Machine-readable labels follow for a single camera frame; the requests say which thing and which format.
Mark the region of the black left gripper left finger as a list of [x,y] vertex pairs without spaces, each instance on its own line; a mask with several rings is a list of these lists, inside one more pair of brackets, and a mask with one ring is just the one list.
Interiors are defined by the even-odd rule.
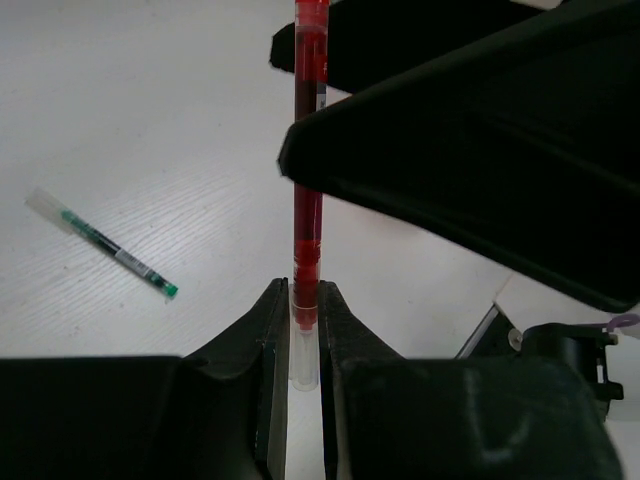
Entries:
[[5,479],[281,479],[289,288],[186,357],[5,359]]

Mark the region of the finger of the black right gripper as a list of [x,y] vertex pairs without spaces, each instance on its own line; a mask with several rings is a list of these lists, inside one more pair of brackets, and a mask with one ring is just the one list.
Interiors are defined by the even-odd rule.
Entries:
[[564,1],[294,123],[292,181],[580,302],[639,301],[639,5]]
[[339,1],[329,7],[328,84],[360,93],[543,11],[514,1]]

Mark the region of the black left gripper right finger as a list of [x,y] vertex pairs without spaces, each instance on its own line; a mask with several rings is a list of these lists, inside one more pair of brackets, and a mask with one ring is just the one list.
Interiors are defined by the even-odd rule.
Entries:
[[544,357],[407,359],[319,288],[330,479],[620,479],[589,385]]

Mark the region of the green pen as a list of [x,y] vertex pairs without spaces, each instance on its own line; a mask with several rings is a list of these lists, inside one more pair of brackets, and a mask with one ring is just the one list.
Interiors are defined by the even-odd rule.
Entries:
[[125,269],[161,292],[167,299],[176,297],[179,288],[174,283],[168,281],[156,270],[108,238],[48,192],[36,188],[26,198],[25,204],[61,230],[82,237],[104,254],[113,258]]

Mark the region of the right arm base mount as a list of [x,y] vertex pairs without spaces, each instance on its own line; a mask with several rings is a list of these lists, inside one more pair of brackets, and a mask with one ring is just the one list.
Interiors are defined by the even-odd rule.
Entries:
[[560,361],[589,385],[600,416],[639,420],[639,365],[609,353],[639,340],[639,315],[625,313],[606,322],[546,323],[518,329],[494,302],[456,357],[534,356]]

